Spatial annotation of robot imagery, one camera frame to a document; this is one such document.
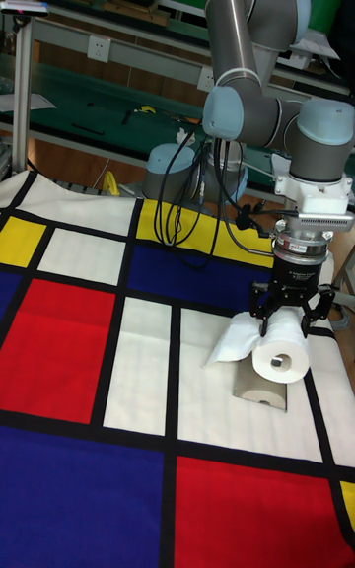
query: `metal frame pole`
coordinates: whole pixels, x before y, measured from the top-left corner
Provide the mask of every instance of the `metal frame pole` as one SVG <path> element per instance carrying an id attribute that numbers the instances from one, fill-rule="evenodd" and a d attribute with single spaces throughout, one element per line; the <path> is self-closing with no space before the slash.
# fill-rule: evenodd
<path id="1" fill-rule="evenodd" d="M 31 19 L 19 30 L 16 42 L 13 173 L 27 168 L 33 47 L 34 23 Z"/>

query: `wire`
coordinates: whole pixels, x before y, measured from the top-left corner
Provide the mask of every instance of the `wire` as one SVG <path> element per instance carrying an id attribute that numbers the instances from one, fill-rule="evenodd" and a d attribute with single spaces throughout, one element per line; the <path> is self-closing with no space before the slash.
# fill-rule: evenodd
<path id="1" fill-rule="evenodd" d="M 232 204 L 232 206 L 235 207 L 235 209 L 237 209 L 238 213 L 242 213 L 242 207 L 238 204 L 238 202 L 235 202 L 235 200 L 232 199 L 232 197 L 229 195 L 223 180 L 222 180 L 222 176 L 221 176 L 221 169 L 220 169 L 220 160 L 221 160 L 221 139 L 217 139 L 215 142 L 215 149 L 214 149 L 214 154 L 213 154 L 213 161 L 214 161 L 214 170 L 215 170 L 215 174 L 216 174 L 216 178 L 217 181 L 220 185 L 220 187 L 222 188 L 226 199 L 229 201 L 230 204 Z M 226 143 L 226 150 L 227 150 L 227 146 L 228 146 L 228 151 L 229 151 L 229 143 Z"/>
<path id="2" fill-rule="evenodd" d="M 198 121 L 198 125 L 200 125 L 202 122 L 202 119 L 200 119 Z M 164 191 L 165 191 L 165 186 L 167 183 L 167 178 L 169 175 L 169 172 L 174 164 L 174 162 L 176 161 L 178 155 L 181 153 L 181 151 L 183 150 L 184 146 L 186 145 L 186 143 L 189 141 L 189 139 L 191 138 L 193 132 L 195 131 L 195 128 L 193 127 L 184 137 L 182 143 L 179 145 L 178 149 L 176 150 L 176 152 L 174 153 L 173 157 L 171 158 L 164 176 L 163 176 L 163 180 L 162 180 L 162 184 L 161 184 L 161 188 L 159 191 L 159 196 L 158 196 L 158 200 L 157 200 L 157 206 L 156 206 L 156 210 L 154 213 L 154 220 L 153 220 L 153 227 L 154 227 L 154 233 L 155 236 L 158 240 L 158 242 L 160 242 L 161 244 L 164 244 L 165 246 L 171 246 L 171 242 L 166 242 L 164 239 L 164 234 L 163 234 L 163 197 L 164 197 Z"/>
<path id="3" fill-rule="evenodd" d="M 213 240 L 212 240 L 211 250 L 209 251 L 205 261 L 201 265 L 194 265 L 194 263 L 189 263 L 189 261 L 186 261 L 186 259 L 184 259 L 182 256 L 178 255 L 177 258 L 179 258 L 179 260 L 184 265 L 187 265 L 187 267 L 192 268 L 193 270 L 203 270 L 208 265 L 208 263 L 211 261 L 215 247 L 216 247 L 216 244 L 217 244 L 218 233 L 219 233 L 219 229 L 220 229 L 220 225 L 221 225 L 222 205 L 223 205 L 223 191 L 220 187 L 218 205 L 217 205 L 216 228 L 215 228 L 215 232 L 214 232 L 214 236 L 213 236 Z"/>
<path id="4" fill-rule="evenodd" d="M 204 139 L 200 145 L 199 148 L 194 156 L 194 159 L 192 161 L 192 166 L 190 168 L 190 172 L 189 175 L 185 181 L 185 183 L 183 184 L 182 188 L 177 192 L 177 195 L 174 199 L 174 202 L 172 203 L 169 211 L 168 211 L 168 216 L 167 216 L 167 221 L 166 221 L 166 236 L 167 236 L 167 241 L 169 242 L 169 244 L 172 244 L 173 246 L 179 246 L 180 244 L 183 244 L 183 242 L 185 242 L 193 233 L 193 231 L 195 230 L 198 220 L 200 218 L 201 215 L 201 206 L 203 204 L 203 195 L 204 192 L 202 193 L 201 196 L 201 187 L 204 189 L 204 184 L 202 186 L 202 182 L 204 182 L 204 173 L 205 173 L 205 169 L 206 169 L 206 161 L 207 161 L 207 150 L 205 147 L 205 142 L 206 139 Z M 197 182 L 197 186 L 195 189 L 195 192 L 192 194 L 192 198 L 194 197 L 197 188 L 200 186 L 200 198 L 199 198 L 199 203 L 198 203 L 198 212 L 197 212 L 197 217 L 195 219 L 195 222 L 193 223 L 190 231 L 187 233 L 187 235 L 185 235 L 182 240 L 178 241 L 178 233 L 181 231 L 182 226 L 181 226 L 181 222 L 180 222 L 180 216 L 181 216 L 181 212 L 182 212 L 182 201 L 185 198 L 185 196 L 188 194 L 189 189 L 191 187 L 192 181 L 193 181 L 193 176 L 195 173 L 195 170 L 199 168 L 199 178 L 201 179 L 201 185 L 199 185 L 199 179 Z M 173 210 L 175 209 L 177 205 L 177 214 L 175 216 L 175 231 L 174 231 L 174 235 L 173 235 L 173 239 L 170 239 L 170 235 L 169 235 L 169 222 L 171 219 L 171 215 L 173 213 Z"/>
<path id="5" fill-rule="evenodd" d="M 255 165 L 251 165 L 248 161 L 245 161 L 245 165 L 249 167 L 251 170 L 255 170 L 256 172 L 260 172 L 273 180 L 276 180 L 277 176 L 275 176 L 272 172 L 267 172 L 266 170 L 262 170 L 260 167 L 256 167 Z"/>
<path id="6" fill-rule="evenodd" d="M 107 165 L 108 165 L 109 161 L 110 161 L 110 158 L 107 158 L 106 164 L 105 164 L 105 166 L 104 166 L 102 172 L 100 173 L 98 179 L 96 180 L 95 184 L 92 186 L 92 189 L 95 189 L 95 187 L 96 187 L 96 185 L 98 184 L 98 182 L 99 182 L 101 176 L 102 176 L 102 175 L 105 173 L 105 171 L 107 170 Z"/>
<path id="7" fill-rule="evenodd" d="M 229 143 L 226 143 L 226 151 L 225 151 L 225 158 L 224 158 L 224 165 L 223 165 L 223 175 L 224 175 L 224 176 L 226 175 L 226 172 L 227 172 L 228 154 L 229 154 Z M 224 185 L 223 178 L 221 177 L 221 171 L 220 171 L 220 169 L 219 169 L 219 176 L 218 176 L 218 178 L 221 178 L 221 180 L 222 180 L 221 188 L 222 188 L 222 190 L 224 190 L 224 189 L 225 189 L 225 185 Z M 227 228 L 228 234 L 229 234 L 231 240 L 232 240 L 240 249 L 244 250 L 245 252 L 249 252 L 249 253 L 251 253 L 251 254 L 258 254 L 258 255 L 260 255 L 260 256 L 269 256 L 269 257 L 272 257 L 272 256 L 273 256 L 272 252 L 264 252 L 264 251 L 262 251 L 262 250 L 256 250 L 256 249 L 253 249 L 253 248 L 247 248 L 246 246 L 244 246 L 243 244 L 241 244 L 241 242 L 239 242 L 239 241 L 237 240 L 237 238 L 234 236 L 234 234 L 233 234 L 233 232 L 232 232 L 232 229 L 231 229 L 231 227 L 230 227 L 229 220 L 228 220 L 228 217 L 227 217 L 227 212 L 226 212 L 226 203 L 225 203 L 224 199 L 222 200 L 222 210 L 223 210 L 223 219 L 224 219 L 224 222 L 225 222 L 225 224 L 226 224 L 226 228 Z"/>
<path id="8" fill-rule="evenodd" d="M 288 215 L 289 217 L 298 217 L 298 212 L 288 209 L 267 209 L 266 211 L 250 211 L 250 215 L 272 215 L 273 213 L 280 213 L 281 215 Z"/>

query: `blue square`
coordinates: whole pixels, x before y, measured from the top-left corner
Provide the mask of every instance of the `blue square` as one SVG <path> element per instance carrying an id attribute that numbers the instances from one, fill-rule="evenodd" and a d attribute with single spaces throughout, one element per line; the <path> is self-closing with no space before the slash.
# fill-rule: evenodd
<path id="1" fill-rule="evenodd" d="M 13 298 L 22 276 L 11 274 L 10 272 L 0 272 L 0 320 L 5 314 L 5 310 Z"/>
<path id="2" fill-rule="evenodd" d="M 1 568 L 157 568 L 163 455 L 0 427 Z"/>
<path id="3" fill-rule="evenodd" d="M 196 269 L 184 265 L 176 253 L 136 245 L 129 269 L 128 288 L 243 312 L 249 308 L 251 281 L 267 283 L 268 268 L 252 267 L 219 258 L 198 269 L 205 257 L 183 254 Z"/>

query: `yellow square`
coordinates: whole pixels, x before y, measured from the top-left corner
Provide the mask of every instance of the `yellow square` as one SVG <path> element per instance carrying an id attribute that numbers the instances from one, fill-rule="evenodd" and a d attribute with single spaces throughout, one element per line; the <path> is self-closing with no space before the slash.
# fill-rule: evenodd
<path id="1" fill-rule="evenodd" d="M 355 531 L 355 485 L 352 482 L 340 482 L 346 511 L 353 530 Z"/>
<path id="2" fill-rule="evenodd" d="M 143 208 L 140 214 L 137 239 L 138 240 L 152 240 L 155 242 L 157 236 L 154 231 L 154 215 L 156 212 L 157 202 L 155 200 L 144 200 Z M 162 220 L 163 228 L 165 229 L 166 220 L 170 204 L 163 202 L 162 207 Z M 170 220 L 170 236 L 173 236 L 175 228 L 175 216 L 177 208 L 174 207 L 172 218 Z M 181 230 L 178 233 L 177 240 L 182 240 L 185 235 L 191 231 L 194 223 L 196 222 L 197 213 L 188 209 L 181 211 Z M 208 215 L 201 214 L 193 228 L 191 235 L 181 244 L 181 248 L 200 250 L 206 254 L 211 250 L 214 233 L 216 229 L 216 220 Z M 235 225 L 231 225 L 231 230 L 234 236 L 248 249 L 262 250 L 263 252 L 271 253 L 271 241 L 261 239 L 255 229 L 246 229 L 239 231 Z M 231 240 L 227 231 L 226 225 L 221 221 L 216 247 L 214 250 L 215 256 L 220 256 L 225 259 L 235 261 L 242 261 L 245 263 L 252 263 L 254 265 L 263 265 L 266 268 L 272 268 L 273 257 L 261 256 L 245 252 L 237 247 Z"/>
<path id="3" fill-rule="evenodd" d="M 0 263 L 26 268 L 44 231 L 43 224 L 10 217 L 0 233 Z"/>

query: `black cable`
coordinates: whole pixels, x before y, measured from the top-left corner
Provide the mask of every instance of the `black cable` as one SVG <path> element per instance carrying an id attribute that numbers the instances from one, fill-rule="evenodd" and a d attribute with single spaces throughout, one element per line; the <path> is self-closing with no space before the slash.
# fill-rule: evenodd
<path id="1" fill-rule="evenodd" d="M 215 164 L 217 165 L 217 167 L 215 168 L 215 169 L 216 169 L 216 177 L 217 177 L 217 179 L 220 179 L 220 180 L 221 180 L 220 189 L 224 192 L 224 194 L 225 194 L 224 189 L 225 189 L 226 187 L 225 187 L 225 184 L 224 184 L 223 177 L 225 177 L 225 176 L 226 176 L 226 173 L 227 173 L 228 154 L 229 154 L 229 143 L 226 144 L 226 152 L 225 152 L 225 157 L 224 157 L 223 172 L 221 173 L 220 166 L 219 166 L 219 163 L 220 163 L 220 145 L 217 146 L 217 156 L 218 156 L 218 159 L 219 159 L 219 160 L 217 161 L 217 159 L 215 158 Z M 271 252 L 262 252 L 261 250 L 256 250 L 256 249 L 253 249 L 253 248 L 247 248 L 246 246 L 244 246 L 243 244 L 241 244 L 241 243 L 237 240 L 237 238 L 234 236 L 234 234 L 233 234 L 233 232 L 232 232 L 232 229 L 231 229 L 231 227 L 230 227 L 229 220 L 228 220 L 228 217 L 227 217 L 226 201 L 225 201 L 225 200 L 226 200 L 226 199 L 229 200 L 229 194 L 227 194 L 227 196 L 228 196 L 228 197 L 226 197 L 226 194 L 225 194 L 225 197 L 223 198 L 223 201 L 222 201 L 222 209 L 223 209 L 223 219 L 224 219 L 224 222 L 225 222 L 225 224 L 226 224 L 227 232 L 228 232 L 228 234 L 229 234 L 231 240 L 232 240 L 240 249 L 244 250 L 245 252 L 248 252 L 248 253 L 251 253 L 251 254 L 258 254 L 258 255 L 262 255 L 262 256 L 272 256 L 272 253 L 271 253 Z"/>
<path id="2" fill-rule="evenodd" d="M 221 176 L 221 169 L 220 169 L 220 159 L 221 159 L 221 144 L 222 144 L 222 140 L 220 138 L 218 138 L 215 142 L 215 148 L 214 148 L 214 153 L 213 153 L 213 163 L 214 163 L 214 170 L 215 170 L 215 174 L 216 174 L 216 178 L 218 181 L 218 184 L 220 185 L 220 187 L 222 187 L 222 190 L 224 192 L 224 195 L 226 197 L 226 199 L 229 201 L 230 204 L 232 204 L 232 206 L 234 206 L 235 209 L 237 209 L 238 213 L 242 213 L 242 207 L 238 204 L 238 202 L 235 202 L 231 196 L 229 195 L 223 180 L 222 180 L 222 176 Z"/>
<path id="3" fill-rule="evenodd" d="M 298 217 L 298 211 L 289 209 L 267 209 L 266 211 L 250 211 L 250 215 L 271 215 L 272 213 L 280 213 L 281 215 L 289 215 Z"/>
<path id="4" fill-rule="evenodd" d="M 169 244 L 172 245 L 172 246 L 179 246 L 180 244 L 183 244 L 183 242 L 185 242 L 191 236 L 193 231 L 195 230 L 197 223 L 198 223 L 198 220 L 200 218 L 201 203 L 199 202 L 197 217 L 196 217 L 191 229 L 182 238 L 182 240 L 178 241 L 178 233 L 181 231 L 180 216 L 181 216 L 181 211 L 182 211 L 182 208 L 183 208 L 182 207 L 183 199 L 189 193 L 189 188 L 190 188 L 191 183 L 193 181 L 193 175 L 195 173 L 195 170 L 197 168 L 200 169 L 200 178 L 203 179 L 204 172 L 205 172 L 205 169 L 206 169 L 207 149 L 205 147 L 205 142 L 206 142 L 206 139 L 203 139 L 203 141 L 200 143 L 198 150 L 197 150 L 197 152 L 194 156 L 194 159 L 192 161 L 192 166 L 190 168 L 189 175 L 188 175 L 185 183 L 182 185 L 182 188 L 177 192 L 177 196 L 174 199 L 174 202 L 173 202 L 173 204 L 171 205 L 171 207 L 168 211 L 168 216 L 167 216 L 167 220 L 166 220 L 166 236 L 167 236 L 167 240 L 168 240 Z M 177 214 L 175 216 L 175 231 L 174 231 L 173 239 L 171 240 L 170 235 L 169 235 L 169 222 L 170 222 L 170 219 L 171 219 L 171 215 L 172 215 L 174 209 L 176 208 L 176 206 L 177 206 Z"/>
<path id="5" fill-rule="evenodd" d="M 168 175 L 169 175 L 169 171 L 171 170 L 174 162 L 176 161 L 178 155 L 181 153 L 181 151 L 184 148 L 184 146 L 186 145 L 186 143 L 191 138 L 194 130 L 195 130 L 195 128 L 192 128 L 188 132 L 188 134 L 186 134 L 182 143 L 179 145 L 178 149 L 176 150 L 173 157 L 171 158 L 171 160 L 170 160 L 170 162 L 167 166 L 167 169 L 164 173 L 161 188 L 160 188 L 160 191 L 159 191 L 157 206 L 156 206 L 156 210 L 155 210 L 155 214 L 154 214 L 153 227 L 154 227 L 154 233 L 155 233 L 155 236 L 156 236 L 158 242 L 160 242 L 161 244 L 164 244 L 164 245 L 167 245 L 167 243 L 165 242 L 164 235 L 163 235 L 163 210 L 162 210 L 163 207 L 162 207 L 162 205 L 163 205 L 163 196 L 164 196 L 165 186 L 166 186 L 166 183 L 167 183 L 167 178 L 168 178 Z M 157 227 L 158 218 L 159 218 L 160 234 L 158 233 L 158 227 Z"/>
<path id="6" fill-rule="evenodd" d="M 187 265 L 187 267 L 193 269 L 193 270 L 203 270 L 208 263 L 211 261 L 212 257 L 213 257 L 213 253 L 217 244 L 217 239 L 218 239 L 218 233 L 219 233 L 219 228 L 221 225 L 221 214 L 222 214 L 222 204 L 223 204 L 223 191 L 220 188 L 219 190 L 219 198 L 218 198 L 218 205 L 217 205 L 217 218 L 216 218 L 216 228 L 215 228 L 215 232 L 214 232 L 214 236 L 213 236 L 213 240 L 212 240 L 212 245 L 211 245 L 211 250 L 208 252 L 208 255 L 205 259 L 205 261 L 201 264 L 201 265 L 194 265 L 194 263 L 189 263 L 189 261 L 186 261 L 186 259 L 184 259 L 182 256 L 180 256 L 179 254 L 177 255 L 177 258 L 184 264 Z"/>

